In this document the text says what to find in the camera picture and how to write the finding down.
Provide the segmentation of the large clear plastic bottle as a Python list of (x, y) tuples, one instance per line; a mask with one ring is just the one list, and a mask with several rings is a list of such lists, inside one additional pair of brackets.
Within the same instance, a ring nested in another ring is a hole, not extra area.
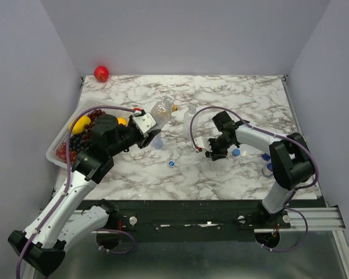
[(172, 117), (174, 107), (174, 99), (171, 97), (164, 97), (163, 100), (158, 101), (151, 109), (151, 116), (154, 118), (156, 125), (154, 129), (161, 130)]

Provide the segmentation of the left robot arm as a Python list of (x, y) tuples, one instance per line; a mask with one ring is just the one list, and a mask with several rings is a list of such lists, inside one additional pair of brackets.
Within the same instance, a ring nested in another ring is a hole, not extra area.
[(51, 275), (63, 262), (66, 252), (89, 233), (117, 224), (117, 210), (97, 205), (90, 213), (70, 222), (81, 201), (102, 181), (114, 165), (113, 157), (137, 145), (145, 148), (160, 132), (158, 117), (135, 112), (127, 125), (113, 115), (96, 118), (91, 141), (71, 166), (67, 178), (41, 214), (23, 231), (14, 230), (9, 238), (19, 260), (25, 260), (44, 276)]

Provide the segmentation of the white cap blue label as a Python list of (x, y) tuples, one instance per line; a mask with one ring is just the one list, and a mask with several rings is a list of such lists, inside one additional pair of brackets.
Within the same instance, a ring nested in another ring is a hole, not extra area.
[(175, 167), (175, 162), (172, 161), (172, 160), (170, 160), (170, 161), (168, 162), (168, 166), (169, 166), (170, 168), (174, 168), (174, 167)]

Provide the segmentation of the small clear plastic bottle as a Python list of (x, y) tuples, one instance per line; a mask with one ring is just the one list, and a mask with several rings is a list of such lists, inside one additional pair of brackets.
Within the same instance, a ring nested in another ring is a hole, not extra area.
[(197, 108), (195, 105), (190, 105), (186, 110), (183, 117), (183, 136), (186, 139), (190, 137), (190, 122), (195, 113), (197, 112)]

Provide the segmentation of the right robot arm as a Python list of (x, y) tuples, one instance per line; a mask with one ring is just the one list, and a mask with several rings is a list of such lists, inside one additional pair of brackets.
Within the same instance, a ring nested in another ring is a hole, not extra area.
[(295, 195), (297, 186), (315, 174), (316, 165), (303, 136), (299, 133), (278, 135), (253, 127), (244, 120), (235, 122), (225, 111), (214, 116), (212, 121), (221, 135), (205, 141), (206, 157), (213, 161), (224, 159), (231, 146), (242, 144), (270, 156), (275, 182), (252, 215), (261, 227), (270, 227)]

